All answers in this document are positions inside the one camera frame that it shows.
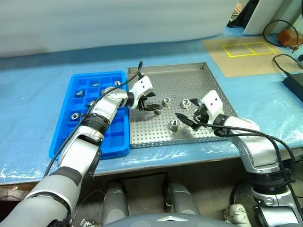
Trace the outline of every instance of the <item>perforated sheet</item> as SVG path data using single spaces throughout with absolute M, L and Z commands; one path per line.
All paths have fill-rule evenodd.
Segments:
M 129 68 L 129 77 L 136 71 L 137 68 Z M 169 129 L 169 122 L 177 119 L 175 113 L 182 113 L 192 119 L 197 107 L 192 104 L 188 109 L 182 109 L 180 102 L 183 99 L 200 98 L 213 89 L 223 101 L 224 113 L 236 116 L 206 63 L 144 67 L 142 73 L 150 78 L 156 94 L 155 97 L 149 98 L 147 103 L 161 105 L 166 97 L 171 98 L 172 103 L 169 107 L 163 107 L 162 115 L 156 115 L 153 111 L 131 111 L 132 148 L 223 140 L 203 127 L 194 131 L 181 123 L 178 131 L 172 132 Z

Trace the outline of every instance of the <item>plastic sheet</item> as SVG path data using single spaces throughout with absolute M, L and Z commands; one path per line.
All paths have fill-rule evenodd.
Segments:
M 225 35 L 241 34 L 228 29 Z M 40 180 L 70 78 L 76 73 L 205 61 L 239 117 L 290 147 L 303 145 L 303 104 L 281 73 L 225 78 L 200 40 L 113 46 L 0 59 L 0 184 Z M 96 175 L 238 156 L 229 141 L 132 149 L 102 160 Z

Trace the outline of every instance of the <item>cardboard sheet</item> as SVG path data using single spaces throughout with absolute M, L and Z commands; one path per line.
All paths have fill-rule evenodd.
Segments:
M 261 36 L 205 39 L 202 43 L 226 77 L 281 72 L 272 59 L 283 52 Z M 288 72 L 302 70 L 287 56 L 276 61 Z

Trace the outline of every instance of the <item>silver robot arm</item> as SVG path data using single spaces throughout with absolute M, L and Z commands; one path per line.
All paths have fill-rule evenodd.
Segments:
M 294 195 L 287 186 L 285 170 L 280 169 L 273 144 L 265 137 L 241 136 L 248 134 L 247 131 L 212 127 L 230 126 L 260 131 L 259 126 L 251 120 L 224 115 L 223 103 L 215 90 L 191 101 L 198 106 L 194 114 L 196 121 L 180 113 L 176 113 L 176 116 L 194 130 L 204 126 L 218 136 L 229 136 L 227 138 L 239 150 L 243 165 L 250 175 L 251 191 L 257 202 L 254 211 L 262 226 L 275 227 L 289 223 L 302 226 L 298 203 L 295 203 Z
M 44 177 L 27 197 L 0 223 L 0 227 L 69 226 L 82 181 L 92 176 L 101 155 L 99 146 L 119 107 L 133 109 L 142 105 L 143 97 L 153 90 L 147 76 L 141 75 L 133 88 L 105 95 L 63 147 L 58 169 Z

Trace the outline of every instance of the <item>white wall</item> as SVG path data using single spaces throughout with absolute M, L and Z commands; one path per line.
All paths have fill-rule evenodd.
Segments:
M 237 0 L 1 0 L 0 57 L 218 35 Z

